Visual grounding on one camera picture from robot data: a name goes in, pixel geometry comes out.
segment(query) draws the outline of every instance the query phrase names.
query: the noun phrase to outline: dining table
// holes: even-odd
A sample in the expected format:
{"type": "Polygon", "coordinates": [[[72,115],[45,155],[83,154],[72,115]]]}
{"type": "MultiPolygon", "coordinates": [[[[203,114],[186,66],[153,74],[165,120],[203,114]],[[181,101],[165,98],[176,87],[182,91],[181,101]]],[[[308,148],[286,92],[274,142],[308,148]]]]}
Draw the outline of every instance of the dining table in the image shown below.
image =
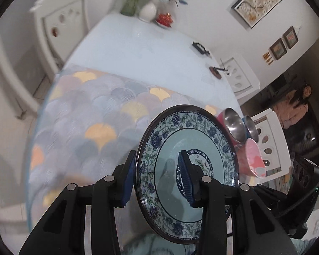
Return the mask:
{"type": "MultiPolygon", "coordinates": [[[[231,107],[243,116],[224,73],[217,79],[209,70],[220,67],[216,59],[193,42],[198,39],[116,12],[92,28],[56,75],[38,115],[26,174],[30,229],[67,184],[94,184],[124,163],[165,109],[193,104],[217,116],[231,107]]],[[[134,191],[125,208],[115,208],[115,219],[121,248],[151,231],[134,191]]],[[[89,229],[85,236],[89,242],[89,229]]]]}

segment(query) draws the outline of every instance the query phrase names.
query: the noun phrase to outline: pink jacket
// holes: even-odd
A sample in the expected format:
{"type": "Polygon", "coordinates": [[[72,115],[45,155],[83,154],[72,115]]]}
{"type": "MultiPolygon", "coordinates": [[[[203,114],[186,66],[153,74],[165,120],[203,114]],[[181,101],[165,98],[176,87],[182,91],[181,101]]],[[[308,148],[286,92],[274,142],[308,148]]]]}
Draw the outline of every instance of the pink jacket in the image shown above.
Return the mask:
{"type": "Polygon", "coordinates": [[[296,124],[308,111],[307,104],[302,104],[297,108],[293,108],[293,106],[296,106],[299,101],[289,104],[289,101],[293,98],[295,92],[296,90],[289,92],[286,95],[286,99],[273,106],[273,110],[277,114],[280,124],[284,129],[296,124]]]}

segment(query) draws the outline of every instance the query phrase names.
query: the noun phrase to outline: picture frame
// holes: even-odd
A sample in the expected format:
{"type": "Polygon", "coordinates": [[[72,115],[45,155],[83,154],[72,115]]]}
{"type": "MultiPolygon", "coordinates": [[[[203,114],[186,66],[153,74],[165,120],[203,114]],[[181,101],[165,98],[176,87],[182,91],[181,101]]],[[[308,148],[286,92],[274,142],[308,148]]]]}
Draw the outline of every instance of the picture frame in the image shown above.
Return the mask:
{"type": "Polygon", "coordinates": [[[253,28],[282,0],[238,0],[232,8],[253,28]]]}
{"type": "Polygon", "coordinates": [[[279,60],[287,53],[287,49],[281,38],[275,41],[275,43],[269,48],[269,50],[272,52],[276,60],[279,60]]]}
{"type": "Polygon", "coordinates": [[[298,36],[293,26],[284,33],[284,39],[289,49],[292,49],[292,47],[298,43],[298,36]]]}

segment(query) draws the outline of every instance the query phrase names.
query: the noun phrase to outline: black hair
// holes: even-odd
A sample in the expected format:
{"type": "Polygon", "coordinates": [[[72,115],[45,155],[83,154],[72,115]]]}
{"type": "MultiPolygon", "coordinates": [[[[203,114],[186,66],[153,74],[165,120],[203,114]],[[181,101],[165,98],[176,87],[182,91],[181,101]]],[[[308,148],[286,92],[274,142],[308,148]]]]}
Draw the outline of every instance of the black hair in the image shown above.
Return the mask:
{"type": "Polygon", "coordinates": [[[293,98],[289,101],[289,104],[294,104],[296,101],[299,101],[295,106],[293,106],[293,108],[297,108],[300,105],[303,104],[307,104],[308,99],[310,98],[310,96],[312,95],[312,92],[310,93],[310,95],[307,98],[303,98],[302,95],[304,93],[304,89],[305,87],[309,86],[311,89],[312,87],[309,84],[304,85],[303,87],[299,88],[295,93],[293,98]]]}

